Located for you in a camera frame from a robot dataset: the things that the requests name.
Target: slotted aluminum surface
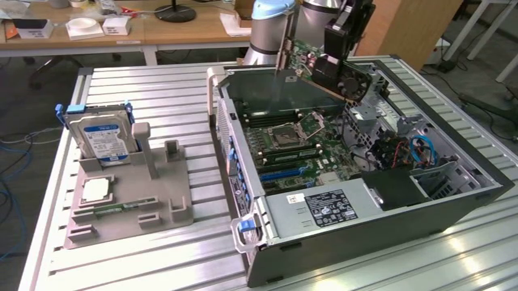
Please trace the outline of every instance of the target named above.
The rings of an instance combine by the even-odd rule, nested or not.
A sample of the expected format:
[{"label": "slotted aluminum surface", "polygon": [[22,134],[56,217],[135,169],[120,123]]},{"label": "slotted aluminum surface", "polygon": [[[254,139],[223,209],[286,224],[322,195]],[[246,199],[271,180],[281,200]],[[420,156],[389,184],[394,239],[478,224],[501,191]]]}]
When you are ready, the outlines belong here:
[{"label": "slotted aluminum surface", "polygon": [[[448,98],[401,61],[379,59],[432,105],[512,180],[517,156],[454,107]],[[95,69],[86,76],[79,100],[90,105],[131,100],[136,121],[151,124],[151,146],[170,138],[186,146],[195,223],[74,250],[63,249],[79,150],[67,133],[60,143],[54,215],[40,216],[47,233],[32,243],[23,286],[38,290],[247,290],[242,258],[234,250],[230,214],[223,197],[206,114],[206,71],[234,63]],[[395,88],[390,98],[405,113],[417,111]],[[448,231],[289,278],[254,290],[474,290],[518,286],[517,187],[473,211]]]}]

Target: red cable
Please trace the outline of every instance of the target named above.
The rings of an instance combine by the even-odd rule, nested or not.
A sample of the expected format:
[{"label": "red cable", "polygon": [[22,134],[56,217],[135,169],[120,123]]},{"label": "red cable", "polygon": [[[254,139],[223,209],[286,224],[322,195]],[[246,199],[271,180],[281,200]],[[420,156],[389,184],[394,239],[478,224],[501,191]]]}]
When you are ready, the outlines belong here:
[{"label": "red cable", "polygon": [[394,168],[395,167],[395,161],[398,160],[398,152],[399,152],[399,147],[402,146],[402,144],[403,144],[405,142],[403,141],[401,141],[399,143],[398,143],[398,146],[397,146],[397,148],[395,148],[395,153],[394,153],[394,162],[391,163],[391,168]]}]

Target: white table leg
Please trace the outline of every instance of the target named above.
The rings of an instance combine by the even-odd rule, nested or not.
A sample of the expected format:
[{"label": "white table leg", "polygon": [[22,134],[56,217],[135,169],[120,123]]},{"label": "white table leg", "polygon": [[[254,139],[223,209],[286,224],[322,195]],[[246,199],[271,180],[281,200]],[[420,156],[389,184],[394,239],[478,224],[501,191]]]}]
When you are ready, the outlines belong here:
[{"label": "white table leg", "polygon": [[502,83],[505,78],[508,78],[509,74],[512,73],[512,71],[517,68],[518,66],[518,55],[516,56],[516,58],[512,60],[512,62],[509,63],[509,65],[505,67],[502,73],[498,75],[497,77],[497,82]]},{"label": "white table leg", "polygon": [[476,13],[473,13],[473,16],[472,16],[470,20],[468,21],[468,23],[466,23],[466,25],[460,33],[460,36],[456,38],[456,41],[453,42],[452,47],[449,48],[449,50],[446,52],[446,55],[444,58],[446,61],[449,59],[452,59],[452,57],[454,56],[456,51],[460,48],[473,26],[476,26],[478,18],[481,18],[482,14],[488,8],[489,2],[490,2],[489,0],[484,0],[477,8]]},{"label": "white table leg", "polygon": [[158,65],[157,51],[158,51],[157,45],[144,45],[143,46],[146,65]]},{"label": "white table leg", "polygon": [[497,19],[494,20],[494,22],[493,22],[493,24],[492,24],[492,27],[488,29],[488,32],[485,33],[484,37],[481,38],[481,40],[480,40],[478,43],[477,43],[476,48],[473,49],[470,55],[468,56],[468,59],[469,59],[469,60],[473,60],[473,59],[477,57],[478,52],[480,52],[481,49],[485,47],[489,38],[493,36],[493,33],[494,33],[494,32],[497,31],[497,29],[500,28],[500,26],[501,26],[504,20],[508,18],[510,12],[512,12],[513,9],[516,8],[516,5],[517,5],[517,1],[513,1],[512,3],[509,3],[506,9],[502,11],[502,13],[500,14],[500,16],[498,16]]}]

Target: power supply label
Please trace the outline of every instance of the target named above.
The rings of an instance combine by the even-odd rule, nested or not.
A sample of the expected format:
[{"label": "power supply label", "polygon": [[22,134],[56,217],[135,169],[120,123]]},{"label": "power supply label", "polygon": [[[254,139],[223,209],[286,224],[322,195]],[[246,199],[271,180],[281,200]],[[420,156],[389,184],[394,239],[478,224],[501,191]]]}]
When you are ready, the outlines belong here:
[{"label": "power supply label", "polygon": [[307,196],[306,204],[319,227],[358,218],[357,212],[342,190]]},{"label": "power supply label", "polygon": [[127,145],[119,138],[119,125],[90,126],[84,128],[84,133],[98,159],[112,162],[128,156]]}]

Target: black lamp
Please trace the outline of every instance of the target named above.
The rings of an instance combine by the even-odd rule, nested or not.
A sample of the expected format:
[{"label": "black lamp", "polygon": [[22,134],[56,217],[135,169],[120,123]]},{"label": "black lamp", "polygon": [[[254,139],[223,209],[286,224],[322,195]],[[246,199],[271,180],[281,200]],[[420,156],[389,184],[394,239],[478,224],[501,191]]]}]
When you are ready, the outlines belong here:
[{"label": "black lamp", "polygon": [[155,16],[167,22],[187,22],[197,18],[197,11],[187,6],[177,5],[177,0],[171,0],[171,5],[155,9]]}]

